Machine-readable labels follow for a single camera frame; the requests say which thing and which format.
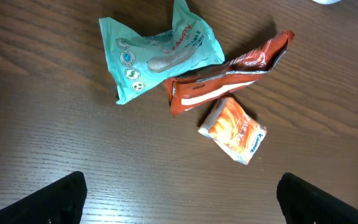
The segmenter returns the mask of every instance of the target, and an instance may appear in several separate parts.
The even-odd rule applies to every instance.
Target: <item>wooden surface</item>
[[[285,223],[292,172],[358,208],[358,1],[188,1],[227,59],[277,32],[276,69],[235,93],[268,134],[249,166],[197,133],[209,105],[173,118],[158,86],[116,105],[98,18],[170,29],[173,1],[0,0],[0,209],[79,170],[82,223]]]

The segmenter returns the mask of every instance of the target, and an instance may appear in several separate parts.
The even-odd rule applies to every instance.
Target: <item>dark brown wood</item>
[[[227,59],[296,34],[269,76],[235,93],[268,128],[249,166],[197,133],[209,105],[173,118],[160,86],[115,104],[98,18],[155,35],[173,1],[0,0],[0,209],[75,170],[82,223],[284,223],[284,172],[358,208],[358,1],[188,4]]]

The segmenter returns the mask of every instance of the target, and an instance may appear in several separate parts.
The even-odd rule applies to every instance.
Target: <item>plastic packaging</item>
[[[141,37],[109,17],[99,19],[109,72],[125,104],[166,78],[224,62],[212,29],[189,11],[185,0],[175,0],[172,30]]]
[[[175,116],[264,77],[285,53],[294,36],[292,31],[285,30],[261,47],[224,65],[165,80],[163,86],[170,100],[171,113]]]
[[[221,98],[198,130],[233,160],[247,165],[266,136],[261,126],[231,97]]]

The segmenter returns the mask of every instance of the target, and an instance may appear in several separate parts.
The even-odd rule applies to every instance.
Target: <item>candy wrapper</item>
[[[141,37],[111,18],[99,19],[109,72],[125,104],[166,78],[224,62],[224,54],[210,26],[175,0],[172,30]]]
[[[165,80],[163,86],[171,103],[171,113],[175,116],[262,78],[273,69],[294,36],[292,31],[285,30],[261,47],[224,65]]]
[[[266,135],[231,97],[221,98],[198,130],[213,139],[233,160],[247,165]]]

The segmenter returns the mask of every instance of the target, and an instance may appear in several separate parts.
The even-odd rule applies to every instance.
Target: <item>orange candy packet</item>
[[[213,139],[233,160],[247,165],[267,131],[231,97],[221,98],[198,132]]]
[[[176,116],[264,77],[285,53],[294,36],[292,31],[285,30],[259,48],[224,65],[166,79],[163,86],[170,100],[171,113]]]

